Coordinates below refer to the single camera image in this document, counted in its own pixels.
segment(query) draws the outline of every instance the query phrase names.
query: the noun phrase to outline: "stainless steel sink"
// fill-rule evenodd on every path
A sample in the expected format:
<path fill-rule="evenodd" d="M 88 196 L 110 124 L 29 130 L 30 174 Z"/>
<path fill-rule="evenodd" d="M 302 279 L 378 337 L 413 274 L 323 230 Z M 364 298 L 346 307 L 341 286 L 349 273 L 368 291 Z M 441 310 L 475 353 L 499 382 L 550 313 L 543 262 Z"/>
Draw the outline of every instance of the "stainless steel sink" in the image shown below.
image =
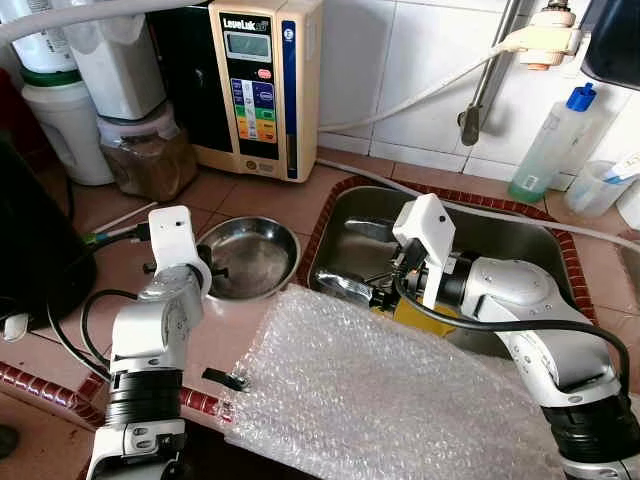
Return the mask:
<path fill-rule="evenodd" d="M 621 253 L 624 266 L 626 267 L 629 277 L 631 277 L 631 282 L 633 282 L 633 287 L 636 290 L 636 299 L 640 304 L 640 255 L 628 248 L 623 248 Z"/>
<path fill-rule="evenodd" d="M 309 272 L 309 286 L 314 290 L 324 290 L 315 279 L 319 270 L 347 273 L 365 280 L 390 273 L 390 260 L 396 245 L 372 240 L 349 230 L 345 222 L 352 217 L 393 222 L 404 203 L 411 199 L 407 194 L 381 187 L 356 187 L 343 192 L 336 200 L 325 227 Z M 566 300 L 573 300 L 560 247 L 550 232 L 531 225 L 487 219 L 454 210 L 448 212 L 456 226 L 455 251 L 535 263 L 556 279 Z M 381 286 L 385 281 L 388 278 L 370 284 Z M 479 353 L 507 356 L 493 334 L 457 330 L 448 338 L 460 347 Z"/>

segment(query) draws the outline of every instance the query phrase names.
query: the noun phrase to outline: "bubble wrap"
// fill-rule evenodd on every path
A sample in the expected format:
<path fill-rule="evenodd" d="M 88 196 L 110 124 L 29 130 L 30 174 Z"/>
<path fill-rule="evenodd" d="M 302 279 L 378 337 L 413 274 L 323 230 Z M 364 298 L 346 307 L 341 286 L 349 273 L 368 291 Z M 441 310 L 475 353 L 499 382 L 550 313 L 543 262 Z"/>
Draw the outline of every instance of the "bubble wrap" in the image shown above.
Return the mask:
<path fill-rule="evenodd" d="M 515 367 L 482 358 L 290 286 L 235 369 L 226 439 L 325 479 L 564 478 Z"/>

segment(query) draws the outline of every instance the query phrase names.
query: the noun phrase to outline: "countertop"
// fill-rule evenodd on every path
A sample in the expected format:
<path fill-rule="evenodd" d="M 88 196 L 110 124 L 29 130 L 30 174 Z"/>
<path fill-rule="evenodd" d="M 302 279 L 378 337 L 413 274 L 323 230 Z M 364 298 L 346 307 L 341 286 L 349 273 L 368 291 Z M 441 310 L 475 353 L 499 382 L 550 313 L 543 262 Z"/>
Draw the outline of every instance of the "countertop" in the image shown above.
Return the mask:
<path fill-rule="evenodd" d="M 497 180 L 327 149 L 320 149 L 319 156 L 395 180 L 500 199 L 509 198 L 506 183 Z M 196 237 L 228 218 L 261 215 L 271 217 L 293 230 L 304 252 L 329 192 L 334 185 L 350 176 L 317 165 L 308 182 L 287 184 L 203 168 L 194 182 L 172 204 L 183 204 L 190 208 Z M 61 169 L 46 171 L 40 175 L 40 179 L 52 197 L 66 209 L 64 174 Z M 80 233 L 90 232 L 148 203 L 144 199 L 122 194 L 115 185 L 74 186 L 74 193 L 74 226 Z M 603 217 L 586 220 L 568 211 L 562 197 L 563 193 L 550 192 L 535 207 L 546 211 L 559 222 L 625 235 L 628 238 L 640 238 L 640 234 L 631 231 L 615 209 Z M 144 217 L 145 214 L 140 214 L 114 228 L 143 221 Z M 639 365 L 640 308 L 633 285 L 621 263 L 618 248 L 580 235 L 574 235 L 574 241 L 600 325 L 623 339 L 629 347 L 632 365 Z M 148 244 L 119 242 L 101 250 L 96 255 L 99 274 L 95 289 L 118 288 L 138 292 L 150 279 L 143 273 L 142 265 L 152 259 Z M 110 297 L 102 299 L 94 307 L 90 318 L 90 332 L 96 345 L 104 353 L 109 351 L 111 345 L 115 314 L 125 302 L 124 299 Z M 219 397 L 221 394 L 218 385 L 200 378 L 203 370 L 207 367 L 220 370 L 233 368 L 251 345 L 268 304 L 269 301 L 263 301 L 223 316 L 216 313 L 213 305 L 206 305 L 206 317 L 193 332 L 189 342 L 188 366 L 184 376 L 185 386 L 196 392 L 194 401 L 203 403 L 202 407 L 205 397 L 197 392 L 211 397 Z M 62 327 L 72 341 L 82 345 L 79 309 L 62 321 Z M 88 371 L 58 344 L 50 328 L 31 332 L 14 344 L 0 342 L 0 362 L 72 392 L 80 392 L 86 387 Z M 638 368 L 632 368 L 632 390 L 640 392 Z M 105 400 L 103 392 L 93 400 L 93 404 L 100 409 Z M 187 416 L 200 423 L 211 424 L 200 414 L 191 412 Z"/>

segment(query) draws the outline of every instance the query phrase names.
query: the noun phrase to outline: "blue bottle cap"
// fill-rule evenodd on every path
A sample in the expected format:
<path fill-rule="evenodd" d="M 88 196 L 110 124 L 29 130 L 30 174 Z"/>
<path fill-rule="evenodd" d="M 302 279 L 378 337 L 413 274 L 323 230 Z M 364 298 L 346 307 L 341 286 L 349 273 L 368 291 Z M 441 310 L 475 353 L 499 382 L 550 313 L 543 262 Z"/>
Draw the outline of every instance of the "blue bottle cap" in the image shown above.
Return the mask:
<path fill-rule="evenodd" d="M 567 100 L 567 108 L 576 112 L 585 112 L 596 98 L 596 91 L 593 90 L 593 83 L 587 83 L 584 87 L 576 87 Z"/>

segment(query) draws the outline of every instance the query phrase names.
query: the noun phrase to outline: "metal bowl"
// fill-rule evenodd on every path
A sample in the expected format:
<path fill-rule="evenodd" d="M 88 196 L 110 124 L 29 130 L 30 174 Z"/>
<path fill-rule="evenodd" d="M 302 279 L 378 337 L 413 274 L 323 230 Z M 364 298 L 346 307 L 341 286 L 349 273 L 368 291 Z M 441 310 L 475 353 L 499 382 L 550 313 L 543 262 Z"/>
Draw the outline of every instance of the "metal bowl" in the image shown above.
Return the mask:
<path fill-rule="evenodd" d="M 214 299 L 246 301 L 282 289 L 300 263 L 300 244 L 291 230 L 264 217 L 227 220 L 199 242 L 211 248 Z M 227 269 L 227 275 L 216 272 Z"/>

